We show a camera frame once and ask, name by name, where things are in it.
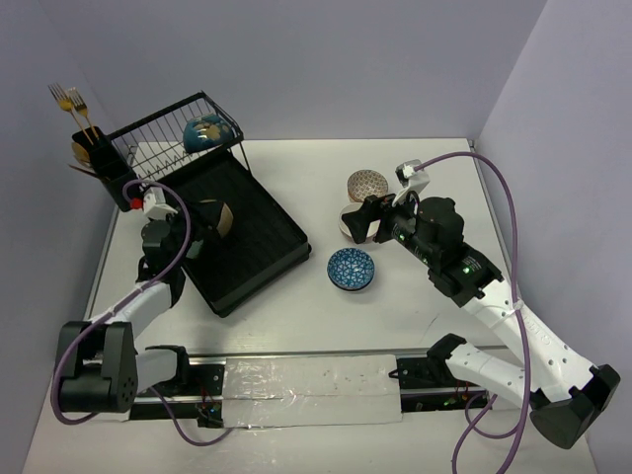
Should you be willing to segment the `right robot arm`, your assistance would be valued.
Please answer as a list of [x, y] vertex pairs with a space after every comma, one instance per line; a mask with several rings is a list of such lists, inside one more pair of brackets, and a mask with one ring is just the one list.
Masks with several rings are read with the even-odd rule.
[[528, 404], [535, 428], [564, 449], [605, 410], [620, 383], [618, 372], [579, 355], [513, 295], [501, 271], [465, 242], [464, 220], [451, 198], [371, 196], [342, 220], [357, 243], [378, 222], [374, 242], [394, 240], [405, 247], [427, 266], [441, 294], [482, 322], [521, 361], [513, 365], [448, 334], [428, 351], [433, 382], [469, 381], [516, 406]]

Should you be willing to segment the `blue gold globe bowl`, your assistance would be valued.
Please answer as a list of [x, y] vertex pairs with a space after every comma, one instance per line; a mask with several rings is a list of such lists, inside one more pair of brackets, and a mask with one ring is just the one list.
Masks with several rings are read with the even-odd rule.
[[222, 145], [235, 137], [228, 122], [216, 114], [189, 120], [183, 131], [183, 146], [187, 153], [198, 153]]

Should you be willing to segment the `green celadon bowl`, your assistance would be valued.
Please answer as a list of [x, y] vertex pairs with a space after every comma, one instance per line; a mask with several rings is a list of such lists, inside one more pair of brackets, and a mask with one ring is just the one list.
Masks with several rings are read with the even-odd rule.
[[203, 248], [202, 240], [193, 241], [188, 248], [185, 258], [190, 259], [190, 260], [196, 259], [198, 255], [200, 254], [202, 248]]

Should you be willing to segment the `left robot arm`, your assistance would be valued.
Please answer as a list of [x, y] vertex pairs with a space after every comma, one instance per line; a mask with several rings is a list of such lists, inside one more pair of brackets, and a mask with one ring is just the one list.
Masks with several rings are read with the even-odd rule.
[[156, 385], [186, 391], [193, 369], [182, 346], [138, 351], [134, 339], [180, 300], [183, 262], [204, 241], [203, 221], [187, 206], [141, 230], [143, 255], [131, 293], [104, 314], [62, 326], [50, 389], [50, 405], [64, 425], [82, 424], [101, 413], [128, 411], [137, 394]]

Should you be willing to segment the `beige black bowl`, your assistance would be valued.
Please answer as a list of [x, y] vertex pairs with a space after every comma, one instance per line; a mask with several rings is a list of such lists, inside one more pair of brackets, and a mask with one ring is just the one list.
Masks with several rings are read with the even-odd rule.
[[228, 204], [213, 198], [203, 199], [195, 206], [198, 221], [214, 231], [221, 239], [225, 238], [234, 222], [234, 215]]

